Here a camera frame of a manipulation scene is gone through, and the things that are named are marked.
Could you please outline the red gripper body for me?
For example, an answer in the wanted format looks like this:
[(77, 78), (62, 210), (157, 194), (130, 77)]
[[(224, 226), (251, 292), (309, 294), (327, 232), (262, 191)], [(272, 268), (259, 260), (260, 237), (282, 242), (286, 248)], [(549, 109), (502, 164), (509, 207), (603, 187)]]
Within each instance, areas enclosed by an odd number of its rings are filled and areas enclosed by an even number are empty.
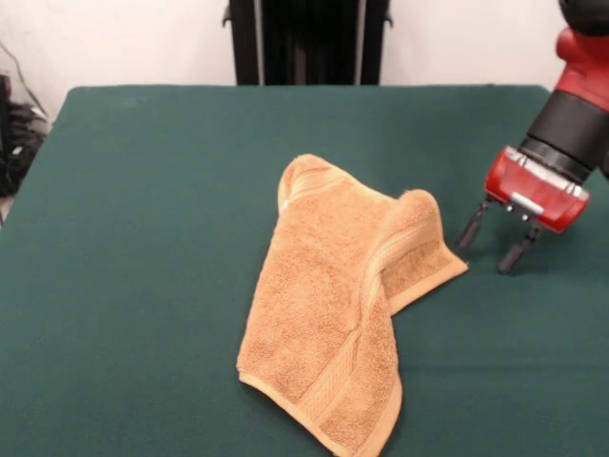
[(569, 228), (590, 200), (585, 188), (512, 147), (503, 148), (496, 157), (484, 190), (555, 233)]

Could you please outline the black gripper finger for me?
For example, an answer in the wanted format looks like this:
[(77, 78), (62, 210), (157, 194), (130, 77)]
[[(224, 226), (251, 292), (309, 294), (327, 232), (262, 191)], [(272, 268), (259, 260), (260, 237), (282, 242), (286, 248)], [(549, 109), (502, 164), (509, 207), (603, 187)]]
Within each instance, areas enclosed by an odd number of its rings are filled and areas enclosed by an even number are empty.
[(536, 244), (541, 232), (542, 228), (540, 227), (532, 227), (526, 231), (497, 263), (497, 272), (510, 274), (522, 256)]
[(475, 210), (474, 214), (467, 222), (465, 228), (460, 234), (457, 247), (458, 248), (468, 248), (475, 241), (481, 229), (481, 222), (484, 214), (490, 207), (490, 201), (488, 199), (484, 199)]

